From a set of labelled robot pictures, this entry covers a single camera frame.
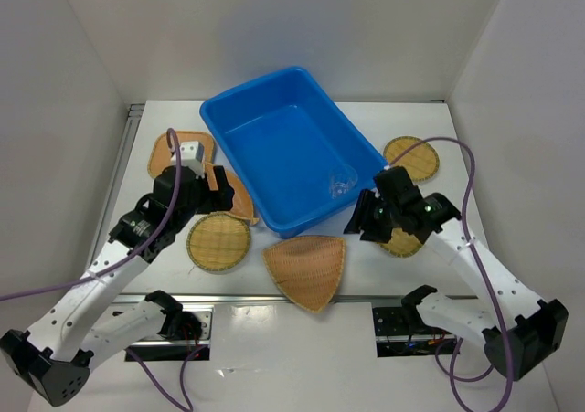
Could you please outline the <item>round bamboo tray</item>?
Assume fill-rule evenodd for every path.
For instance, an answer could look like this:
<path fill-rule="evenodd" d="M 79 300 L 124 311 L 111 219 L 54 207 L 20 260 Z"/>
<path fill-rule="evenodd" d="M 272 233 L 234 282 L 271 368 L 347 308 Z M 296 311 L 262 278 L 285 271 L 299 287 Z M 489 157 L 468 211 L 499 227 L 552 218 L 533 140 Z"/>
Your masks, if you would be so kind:
<path fill-rule="evenodd" d="M 248 223 L 227 212 L 201 217 L 186 237 L 186 252 L 192 263 L 211 273 L 235 268 L 247 256 L 250 246 Z"/>
<path fill-rule="evenodd" d="M 390 165 L 404 167 L 414 183 L 430 181 L 440 168 L 435 149 L 413 136 L 400 136 L 389 141 L 383 155 Z"/>

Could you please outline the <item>clear drinking glass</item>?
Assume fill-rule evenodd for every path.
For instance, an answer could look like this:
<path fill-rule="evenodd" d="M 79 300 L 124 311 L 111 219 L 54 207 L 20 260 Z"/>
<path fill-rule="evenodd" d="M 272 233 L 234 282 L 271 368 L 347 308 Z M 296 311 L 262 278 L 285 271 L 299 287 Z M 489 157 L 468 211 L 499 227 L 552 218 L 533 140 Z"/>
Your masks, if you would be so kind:
<path fill-rule="evenodd" d="M 341 164 L 332 169 L 328 176 L 328 191 L 333 199 L 351 191 L 357 183 L 356 170 L 347 164 Z"/>

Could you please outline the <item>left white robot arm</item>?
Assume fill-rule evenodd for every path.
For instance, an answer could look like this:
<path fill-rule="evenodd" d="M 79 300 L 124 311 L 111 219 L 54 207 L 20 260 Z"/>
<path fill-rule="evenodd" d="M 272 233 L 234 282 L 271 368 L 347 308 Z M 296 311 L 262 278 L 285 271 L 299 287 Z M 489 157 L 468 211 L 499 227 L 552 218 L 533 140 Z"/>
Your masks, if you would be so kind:
<path fill-rule="evenodd" d="M 1 352 L 14 373 L 53 407 L 77 395 L 90 373 L 133 343 L 158 335 L 197 341 L 200 320 L 164 291 L 153 291 L 130 309 L 103 315 L 121 291 L 173 244 L 196 214 L 229 211 L 234 190 L 223 167 L 207 177 L 169 166 L 111 230 L 101 253 L 80 281 L 38 321 L 1 338 Z"/>

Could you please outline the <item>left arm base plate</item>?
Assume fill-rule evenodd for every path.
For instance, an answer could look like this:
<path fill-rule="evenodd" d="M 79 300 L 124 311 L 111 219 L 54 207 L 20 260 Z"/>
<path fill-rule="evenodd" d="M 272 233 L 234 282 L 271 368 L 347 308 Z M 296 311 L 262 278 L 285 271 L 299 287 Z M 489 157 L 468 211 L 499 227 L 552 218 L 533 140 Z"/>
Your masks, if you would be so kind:
<path fill-rule="evenodd" d="M 164 333 L 153 333 L 133 343 L 124 359 L 133 362 L 136 355 L 146 363 L 181 362 L 196 351 L 192 361 L 208 361 L 212 319 L 213 309 L 210 306 L 187 305 L 180 321 Z"/>

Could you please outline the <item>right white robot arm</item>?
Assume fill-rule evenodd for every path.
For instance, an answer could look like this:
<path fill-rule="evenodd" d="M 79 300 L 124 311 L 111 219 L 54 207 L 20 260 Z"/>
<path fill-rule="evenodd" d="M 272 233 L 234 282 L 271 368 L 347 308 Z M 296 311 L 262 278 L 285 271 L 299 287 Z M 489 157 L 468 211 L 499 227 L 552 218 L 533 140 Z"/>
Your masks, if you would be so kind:
<path fill-rule="evenodd" d="M 557 299 L 545 301 L 512 274 L 446 196 L 422 195 L 401 166 L 385 168 L 374 183 L 360 192 L 345 232 L 386 243 L 402 230 L 453 267 L 484 305 L 474 311 L 422 285 L 401 300 L 408 331 L 436 327 L 474 343 L 500 375 L 515 381 L 559 349 L 567 308 Z"/>

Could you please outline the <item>square bamboo tray green rim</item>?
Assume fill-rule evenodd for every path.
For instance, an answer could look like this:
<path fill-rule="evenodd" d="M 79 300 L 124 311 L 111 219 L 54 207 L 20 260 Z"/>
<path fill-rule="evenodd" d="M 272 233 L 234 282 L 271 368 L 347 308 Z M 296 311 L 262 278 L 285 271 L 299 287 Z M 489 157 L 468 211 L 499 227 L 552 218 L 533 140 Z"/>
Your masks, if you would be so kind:
<path fill-rule="evenodd" d="M 398 227 L 392 230 L 389 242 L 378 243 L 378 245 L 389 255 L 401 259 L 414 256 L 423 247 L 423 244 L 415 236 Z"/>

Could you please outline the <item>rounded square brown woven tray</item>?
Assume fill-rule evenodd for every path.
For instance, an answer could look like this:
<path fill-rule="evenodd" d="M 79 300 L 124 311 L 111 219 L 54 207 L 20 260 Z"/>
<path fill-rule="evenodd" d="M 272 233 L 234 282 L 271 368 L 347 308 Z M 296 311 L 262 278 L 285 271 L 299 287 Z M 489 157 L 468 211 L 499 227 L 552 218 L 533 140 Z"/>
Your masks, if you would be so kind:
<path fill-rule="evenodd" d="M 213 137 L 207 132 L 177 131 L 180 143 L 198 141 L 204 146 L 205 161 L 212 163 L 216 152 L 216 143 Z M 150 159 L 147 165 L 147 172 L 155 179 L 163 170 L 170 165 L 171 153 L 167 145 L 166 133 L 161 134 L 154 142 Z"/>

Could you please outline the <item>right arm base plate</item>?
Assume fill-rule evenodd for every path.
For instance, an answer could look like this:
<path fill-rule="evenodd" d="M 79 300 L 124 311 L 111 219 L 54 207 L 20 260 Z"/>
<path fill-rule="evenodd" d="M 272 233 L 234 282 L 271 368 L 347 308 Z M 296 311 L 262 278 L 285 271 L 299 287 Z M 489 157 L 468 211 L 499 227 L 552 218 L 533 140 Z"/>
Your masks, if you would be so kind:
<path fill-rule="evenodd" d="M 399 306 L 373 307 L 378 358 L 452 354 L 455 338 L 444 330 L 409 321 Z"/>

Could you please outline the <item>triangular brown woven basket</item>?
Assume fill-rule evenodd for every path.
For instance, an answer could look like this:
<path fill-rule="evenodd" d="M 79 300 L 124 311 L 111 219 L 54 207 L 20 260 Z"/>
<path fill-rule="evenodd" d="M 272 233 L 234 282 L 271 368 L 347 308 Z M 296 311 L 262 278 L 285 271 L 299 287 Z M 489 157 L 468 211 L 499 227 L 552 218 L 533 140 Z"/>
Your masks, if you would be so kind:
<path fill-rule="evenodd" d="M 301 236 L 264 249 L 262 258 L 273 283 L 289 301 L 319 313 L 337 292 L 345 253 L 342 238 Z"/>

